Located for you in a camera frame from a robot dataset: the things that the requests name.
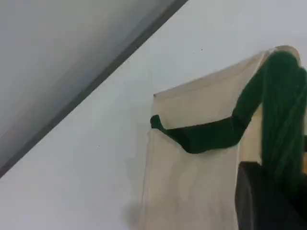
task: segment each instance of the green yarn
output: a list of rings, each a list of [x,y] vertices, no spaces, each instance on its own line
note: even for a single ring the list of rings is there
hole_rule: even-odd
[[[290,53],[273,53],[263,89],[262,165],[279,187],[294,196],[304,154],[306,71]]]
[[[262,163],[282,190],[292,196],[302,178],[303,149],[307,147],[307,137],[303,135],[306,98],[306,71],[299,67],[291,53],[277,51],[245,86],[231,117],[165,129],[159,115],[154,115],[151,125],[188,153],[227,148],[241,140],[262,102]]]

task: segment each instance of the beige tote bag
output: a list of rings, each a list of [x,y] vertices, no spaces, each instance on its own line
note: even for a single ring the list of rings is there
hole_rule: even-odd
[[[245,85],[274,50],[261,52],[219,72],[180,85],[153,98],[153,115],[165,128],[208,123],[226,118]],[[240,161],[260,162],[261,108],[238,145],[188,154],[152,129],[142,198],[141,230],[237,230],[236,172]]]

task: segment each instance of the green strap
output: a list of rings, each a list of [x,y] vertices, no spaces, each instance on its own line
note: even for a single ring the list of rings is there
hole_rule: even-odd
[[[291,53],[284,51],[271,54],[240,94],[231,117],[207,124],[165,129],[159,115],[154,115],[150,121],[152,128],[159,129],[172,138],[188,153],[202,153],[236,145],[262,102],[264,79],[268,74],[274,74],[274,69],[268,71],[270,63],[281,58],[285,58],[286,62],[287,59],[295,59]]]

